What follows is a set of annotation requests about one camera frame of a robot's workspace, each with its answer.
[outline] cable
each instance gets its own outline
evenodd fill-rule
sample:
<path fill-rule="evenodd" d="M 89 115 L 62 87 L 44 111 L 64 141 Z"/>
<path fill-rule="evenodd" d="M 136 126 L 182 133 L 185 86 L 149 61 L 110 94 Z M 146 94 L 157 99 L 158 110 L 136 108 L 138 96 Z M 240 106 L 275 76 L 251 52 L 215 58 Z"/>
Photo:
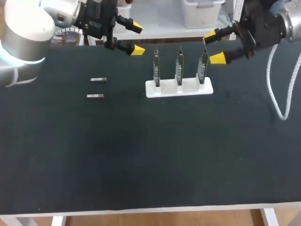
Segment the cable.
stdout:
<path fill-rule="evenodd" d="M 78 34 L 83 34 L 83 30 L 82 29 L 79 29 L 77 27 L 69 27 L 69 28 L 63 28 L 61 30 L 56 31 L 54 36 L 60 35 L 60 34 L 62 34 L 64 32 L 76 32 Z"/>
<path fill-rule="evenodd" d="M 292 78 L 291 78 L 290 84 L 288 86 L 285 114 L 282 115 L 282 113 L 281 113 L 281 111 L 279 109 L 277 100 L 276 100 L 276 98 L 274 96 L 274 93 L 273 93 L 273 90 L 272 90 L 272 87 L 271 87 L 271 83 L 270 83 L 270 78 L 269 78 L 271 63 L 272 63 L 272 59 L 273 59 L 273 56 L 275 54 L 275 51 L 277 49 L 277 46 L 278 46 L 278 44 L 276 44 L 276 45 L 273 46 L 273 49 L 272 49 L 272 51 L 271 51 L 271 53 L 269 55 L 268 67 L 267 67 L 267 85 L 268 85 L 269 94 L 271 96 L 271 99 L 273 101 L 273 104 L 275 106 L 275 109 L 277 111 L 277 114 L 278 114 L 279 118 L 281 120 L 286 120 L 287 117 L 288 117 L 288 114 L 290 112 L 290 108 L 291 108 L 293 86 L 295 84 L 296 77 L 297 77 L 297 74 L 298 74 L 298 71 L 299 71 L 299 68 L 300 68 L 300 65 L 301 65 L 301 54 L 300 54 L 300 56 L 299 56 L 299 58 L 297 60 L 296 66 L 295 66 L 295 68 L 293 70 L 293 74 L 292 74 Z"/>

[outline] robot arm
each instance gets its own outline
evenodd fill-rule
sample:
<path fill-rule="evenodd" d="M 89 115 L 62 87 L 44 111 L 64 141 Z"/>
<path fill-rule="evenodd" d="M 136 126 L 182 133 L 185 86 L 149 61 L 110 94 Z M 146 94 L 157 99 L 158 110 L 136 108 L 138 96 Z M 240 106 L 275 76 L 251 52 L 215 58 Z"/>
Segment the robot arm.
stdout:
<path fill-rule="evenodd" d="M 55 26 L 75 25 L 83 35 L 101 39 L 104 46 L 128 55 L 142 55 L 144 49 L 113 37 L 116 23 L 136 33 L 142 27 L 133 19 L 118 15 L 118 0 L 7 0 L 5 24 L 0 41 L 0 87 L 24 84 L 37 78 L 54 36 Z"/>
<path fill-rule="evenodd" d="M 215 29 L 204 37 L 204 43 L 221 40 L 233 32 L 240 38 L 242 47 L 211 56 L 212 64 L 229 64 L 243 56 L 249 59 L 255 51 L 278 44 L 281 39 L 289 42 L 301 40 L 301 0 L 281 4 L 276 15 L 263 7 L 260 1 L 247 1 L 241 22 Z"/>

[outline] white storage bin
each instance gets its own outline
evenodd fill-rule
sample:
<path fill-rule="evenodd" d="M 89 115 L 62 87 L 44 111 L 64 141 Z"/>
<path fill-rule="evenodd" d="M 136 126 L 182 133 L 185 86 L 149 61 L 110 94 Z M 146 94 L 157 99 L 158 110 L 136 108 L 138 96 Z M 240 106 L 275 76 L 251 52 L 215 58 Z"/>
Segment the white storage bin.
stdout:
<path fill-rule="evenodd" d="M 131 11 L 132 4 L 129 4 L 127 6 L 118 6 L 118 14 L 125 17 L 129 18 L 130 17 L 130 11 Z M 122 26 L 118 23 L 116 23 L 116 26 L 114 28 L 114 33 L 125 33 L 127 32 L 127 29 L 125 26 Z"/>
<path fill-rule="evenodd" d="M 225 0 L 181 0 L 185 25 L 189 29 L 215 27 Z"/>

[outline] white table edge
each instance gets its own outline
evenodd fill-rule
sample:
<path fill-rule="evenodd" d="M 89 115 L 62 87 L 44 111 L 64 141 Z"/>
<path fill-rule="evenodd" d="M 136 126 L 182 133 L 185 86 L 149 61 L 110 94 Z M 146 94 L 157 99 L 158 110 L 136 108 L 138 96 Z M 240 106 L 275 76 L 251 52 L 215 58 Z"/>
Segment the white table edge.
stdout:
<path fill-rule="evenodd" d="M 64 213 L 33 213 L 33 214 L 15 214 L 0 215 L 0 217 L 53 217 L 53 216 L 80 216 L 80 215 L 104 215 L 104 214 L 131 214 L 131 213 L 157 213 L 157 212 L 188 212 L 188 211 L 210 211 L 210 210 L 250 210 L 265 208 L 293 208 L 300 207 L 301 202 L 283 202 L 283 203 L 262 203 L 262 204 L 239 204 L 239 205 L 221 205 L 221 206 L 197 206 L 197 207 L 166 207 L 166 208 L 148 208 L 132 210 L 102 210 L 102 211 L 83 211 L 83 212 L 64 212 Z"/>

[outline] black table surface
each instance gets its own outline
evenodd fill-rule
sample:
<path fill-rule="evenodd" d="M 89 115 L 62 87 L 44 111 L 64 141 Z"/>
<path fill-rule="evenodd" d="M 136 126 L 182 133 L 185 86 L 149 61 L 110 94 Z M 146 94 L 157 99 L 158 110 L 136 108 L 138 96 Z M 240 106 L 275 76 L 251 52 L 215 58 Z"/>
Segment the black table surface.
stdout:
<path fill-rule="evenodd" d="M 210 65 L 212 95 L 147 98 L 155 47 L 171 79 L 179 44 L 144 47 L 52 48 L 35 82 L 0 90 L 0 215 L 301 201 L 301 78 L 285 122 L 267 91 L 270 48 Z M 182 49 L 194 77 L 203 46 Z M 282 109 L 300 51 L 284 42 L 273 60 Z M 95 93 L 105 100 L 86 99 Z"/>

